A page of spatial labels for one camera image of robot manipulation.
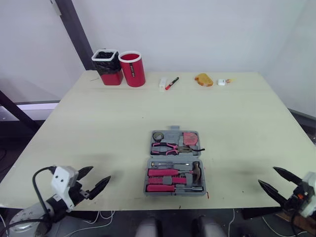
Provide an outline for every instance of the white cable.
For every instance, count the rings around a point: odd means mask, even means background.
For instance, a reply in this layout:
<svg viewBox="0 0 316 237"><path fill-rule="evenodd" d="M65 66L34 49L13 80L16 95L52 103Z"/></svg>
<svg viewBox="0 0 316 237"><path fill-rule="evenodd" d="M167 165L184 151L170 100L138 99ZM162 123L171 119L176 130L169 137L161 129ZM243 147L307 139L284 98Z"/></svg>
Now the white cable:
<svg viewBox="0 0 316 237"><path fill-rule="evenodd" d="M235 219L235 209L233 209L233 219L228 224L228 237L229 237L230 231L231 231L231 223L234 221L234 219Z"/></svg>
<svg viewBox="0 0 316 237"><path fill-rule="evenodd" d="M102 215L102 212L100 212L100 216L101 216L101 218L103 218L103 219L110 219L111 218L111 216L113 216L114 215L114 213L115 213L115 211L111 211L111 215L109 216L109 217L104 217L103 215Z"/></svg>
<svg viewBox="0 0 316 237"><path fill-rule="evenodd" d="M4 227L6 228L5 221L4 221L3 217L1 216L1 214L0 214L0 218L1 218L2 222L3 222ZM9 237L8 230L5 230L5 233L6 233L6 236Z"/></svg>
<svg viewBox="0 0 316 237"><path fill-rule="evenodd" d="M99 214L100 214L100 211L98 211L97 217L95 218L94 221L84 221L84 222L86 222L86 223L88 223L88 224L94 224L94 223L96 223L96 221L98 220Z"/></svg>
<svg viewBox="0 0 316 237"><path fill-rule="evenodd" d="M69 233L69 234L65 235L64 237L71 236L72 234L74 234L74 233L76 233L76 232L78 232L78 231L84 231L84 230L89 230L89 229L96 229L96 228L106 227L106 226L108 226L109 224L111 224L111 223L112 223L112 220L113 220L113 215L111 215L111 220L110 220L110 222L109 222L109 223L107 223L107 224L105 224L105 225L79 229L79 230L73 231L73 232L71 232L71 233Z"/></svg>
<svg viewBox="0 0 316 237"><path fill-rule="evenodd" d="M271 228L271 226L267 223L266 219L263 216L262 216L262 219L266 223L266 225L269 227L269 229L272 230L276 235L281 236L281 237L295 237L295 236L283 236L283 235L280 235L274 229ZM303 234L303 233L307 233L307 231L302 231L302 232L298 233L297 235L300 235L300 234Z"/></svg>

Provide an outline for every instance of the tool kit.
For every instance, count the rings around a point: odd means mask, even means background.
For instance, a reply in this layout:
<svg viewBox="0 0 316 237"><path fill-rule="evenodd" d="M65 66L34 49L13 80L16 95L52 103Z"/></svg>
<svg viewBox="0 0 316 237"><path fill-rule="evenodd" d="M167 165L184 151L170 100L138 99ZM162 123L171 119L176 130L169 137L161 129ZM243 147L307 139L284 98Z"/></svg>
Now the tool kit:
<svg viewBox="0 0 316 237"><path fill-rule="evenodd" d="M144 193L153 196L204 195L204 167L199 159L204 150L196 131L182 131L179 126L152 131Z"/></svg>

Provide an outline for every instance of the red cup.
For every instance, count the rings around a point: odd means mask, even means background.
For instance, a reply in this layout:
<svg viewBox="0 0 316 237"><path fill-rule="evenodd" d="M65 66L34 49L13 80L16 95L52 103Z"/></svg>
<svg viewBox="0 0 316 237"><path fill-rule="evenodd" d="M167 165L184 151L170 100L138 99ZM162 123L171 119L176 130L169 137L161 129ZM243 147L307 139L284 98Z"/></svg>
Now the red cup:
<svg viewBox="0 0 316 237"><path fill-rule="evenodd" d="M118 55L126 82L129 86L139 87L145 84L142 55L136 51L126 51Z"/></svg>

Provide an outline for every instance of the light wood tabletop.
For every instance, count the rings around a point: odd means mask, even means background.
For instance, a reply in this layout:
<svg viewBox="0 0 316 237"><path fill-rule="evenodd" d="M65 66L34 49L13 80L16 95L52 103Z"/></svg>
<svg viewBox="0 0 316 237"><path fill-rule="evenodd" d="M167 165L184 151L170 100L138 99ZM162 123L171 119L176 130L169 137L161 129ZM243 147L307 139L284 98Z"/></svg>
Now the light wood tabletop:
<svg viewBox="0 0 316 237"><path fill-rule="evenodd" d="M0 184L0 206L26 208L38 202L32 175L42 167L93 165L80 182L91 190L111 175L105 190L75 210L198 209L277 206L258 184L270 183L285 197L295 188L273 166L299 177L315 171L316 149L259 73L207 73L212 87L194 81L199 73L146 73L142 87L104 86L86 71L61 100ZM168 83L160 92L161 77ZM217 79L233 79L218 86ZM208 196L147 197L143 193L152 130L171 125L196 130L205 151ZM53 195L50 172L38 186Z"/></svg>

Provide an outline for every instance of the red marker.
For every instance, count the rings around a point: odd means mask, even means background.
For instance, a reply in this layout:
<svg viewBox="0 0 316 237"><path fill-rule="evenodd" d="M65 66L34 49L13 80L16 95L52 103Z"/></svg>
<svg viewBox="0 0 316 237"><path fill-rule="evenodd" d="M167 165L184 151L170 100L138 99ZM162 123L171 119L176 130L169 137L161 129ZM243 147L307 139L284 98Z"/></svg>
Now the red marker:
<svg viewBox="0 0 316 237"><path fill-rule="evenodd" d="M175 80L172 81L172 83L170 83L165 89L169 90L169 88L179 79L179 77L177 77Z"/></svg>

